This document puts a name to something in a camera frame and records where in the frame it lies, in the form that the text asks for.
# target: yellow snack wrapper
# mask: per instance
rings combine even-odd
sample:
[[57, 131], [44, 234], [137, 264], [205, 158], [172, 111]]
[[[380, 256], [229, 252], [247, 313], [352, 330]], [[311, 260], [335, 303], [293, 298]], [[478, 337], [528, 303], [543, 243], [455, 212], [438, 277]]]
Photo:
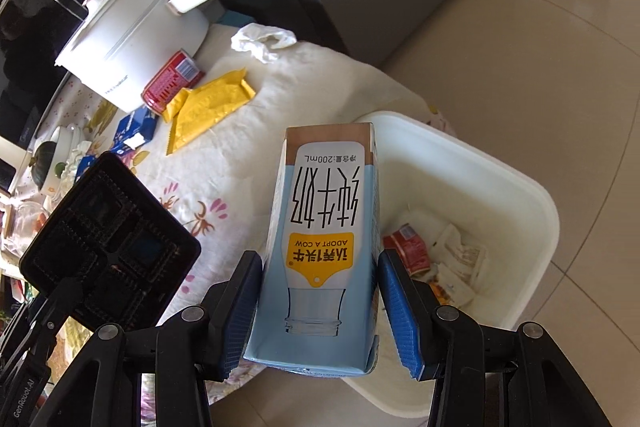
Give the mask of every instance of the yellow snack wrapper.
[[169, 131], [167, 156], [255, 96], [255, 91], [244, 79], [245, 74], [245, 69], [229, 71], [204, 86], [180, 90], [162, 113], [164, 121], [174, 119]]

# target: barcode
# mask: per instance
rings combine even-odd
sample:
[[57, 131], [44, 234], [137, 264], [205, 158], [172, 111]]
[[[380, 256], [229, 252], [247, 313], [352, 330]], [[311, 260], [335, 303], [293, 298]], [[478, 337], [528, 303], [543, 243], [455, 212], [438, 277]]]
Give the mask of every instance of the barcode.
[[182, 62], [175, 67], [175, 70], [189, 82], [196, 78], [196, 75], [200, 73], [200, 70], [190, 58], [184, 58]]
[[408, 241], [409, 239], [414, 237], [415, 230], [412, 229], [410, 225], [404, 225], [404, 227], [400, 229], [400, 234], [402, 235], [402, 238], [404, 240]]

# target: trash can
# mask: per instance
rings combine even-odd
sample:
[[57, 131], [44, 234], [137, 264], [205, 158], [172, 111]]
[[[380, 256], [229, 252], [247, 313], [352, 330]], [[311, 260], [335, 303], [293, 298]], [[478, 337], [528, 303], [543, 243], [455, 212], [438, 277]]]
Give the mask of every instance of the trash can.
[[[453, 223], [488, 248], [490, 267], [462, 310], [478, 323], [517, 326], [558, 244], [559, 219], [537, 182], [473, 147], [403, 115], [381, 111], [375, 127], [383, 234], [410, 223], [427, 245]], [[380, 350], [370, 375], [344, 380], [383, 411], [429, 415], [434, 382], [402, 367], [383, 303]]]

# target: yellow label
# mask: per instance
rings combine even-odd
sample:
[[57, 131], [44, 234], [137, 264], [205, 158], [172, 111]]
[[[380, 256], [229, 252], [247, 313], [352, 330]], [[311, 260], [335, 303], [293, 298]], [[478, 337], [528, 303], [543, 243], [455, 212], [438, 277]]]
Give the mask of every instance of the yellow label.
[[318, 288], [334, 273], [353, 266], [353, 233], [292, 233], [286, 264]]

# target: dark green squash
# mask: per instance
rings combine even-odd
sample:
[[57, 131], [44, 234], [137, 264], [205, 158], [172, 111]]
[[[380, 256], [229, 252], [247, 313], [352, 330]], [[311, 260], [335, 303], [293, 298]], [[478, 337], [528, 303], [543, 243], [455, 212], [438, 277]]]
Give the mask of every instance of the dark green squash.
[[47, 178], [53, 155], [56, 152], [55, 142], [43, 142], [36, 150], [29, 165], [31, 166], [31, 178], [38, 190], [42, 190], [44, 180]]

